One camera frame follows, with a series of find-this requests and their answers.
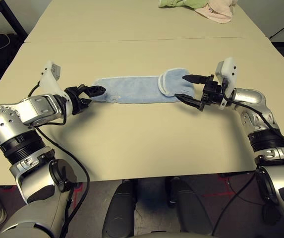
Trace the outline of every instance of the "floor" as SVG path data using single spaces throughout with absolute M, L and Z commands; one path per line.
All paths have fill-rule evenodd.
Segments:
M 6 38 L 0 38 L 0 45 L 6 43 Z M 8 49 L 0 51 L 0 78 L 15 56 L 20 43 L 11 41 Z M 284 47 L 277 47 L 284 56 Z M 235 175 L 230 178 L 234 191 L 238 191 L 250 178 L 251 174 Z M 228 179 L 217 174 L 183 176 L 195 192 L 201 197 L 207 213 L 214 224 L 230 198 L 234 195 Z M 67 238 L 101 237 L 104 217 L 111 197 L 121 183 L 115 181 L 100 181 L 90 183 L 90 192 L 82 207 L 74 217 L 69 227 Z M 74 201 L 81 196 L 81 188 L 76 193 Z M 263 201 L 255 181 L 240 195 L 244 201 L 237 198 L 223 216 L 216 236 L 220 238 L 284 238 L 284 219 L 274 226 L 265 225 L 262 221 Z M 4 189 L 0 187 L 0 199 L 8 216 L 24 205 L 17 187 Z M 151 231 L 179 231 L 179 223 L 174 209 L 166 206 L 164 178 L 143 178 L 138 182 L 138 203 L 135 210 L 135 234 L 145 234 Z

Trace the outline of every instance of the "silver robot arm segment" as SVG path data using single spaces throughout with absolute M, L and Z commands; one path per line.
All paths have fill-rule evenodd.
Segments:
M 105 92 L 103 87 L 84 85 L 62 91 L 57 83 L 60 67 L 50 61 L 41 75 L 38 85 L 46 94 L 0 105 L 0 149 L 27 204 L 7 221 L 0 238 L 60 236 L 77 177 L 69 163 L 55 158 L 54 150 L 44 144 L 36 128 L 63 125 L 67 116 L 81 113 L 91 103 L 80 94 L 90 98 Z M 51 122 L 59 118 L 64 122 Z
M 237 66 L 233 58 L 218 64 L 214 75 L 186 75 L 183 78 L 204 84 L 201 100 L 184 94 L 175 94 L 182 102 L 203 110 L 206 105 L 217 104 L 223 110 L 229 107 L 238 112 L 242 126 L 255 154 L 256 179 L 264 201 L 278 206 L 284 216 L 284 139 L 265 96 L 255 90 L 235 88 Z

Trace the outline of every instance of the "table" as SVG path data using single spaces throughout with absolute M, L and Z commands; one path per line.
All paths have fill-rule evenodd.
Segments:
M 26 97 L 47 60 L 61 66 L 64 89 L 102 77 L 158 75 L 174 67 L 210 75 L 229 56 L 237 62 L 237 86 L 264 93 L 284 134 L 284 58 L 265 37 L 23 44 L 0 81 L 0 104 Z M 197 98 L 201 90 L 196 86 Z M 255 169 L 239 116 L 215 106 L 200 112 L 183 103 L 92 103 L 70 116 L 66 126 L 43 128 L 82 161 L 93 181 Z M 56 155 L 70 161 L 58 149 Z M 9 166 L 0 151 L 0 184 L 15 183 Z
M 25 42 L 123 41 L 264 37 L 239 7 L 219 24 L 184 8 L 158 8 L 157 0 L 52 0 Z

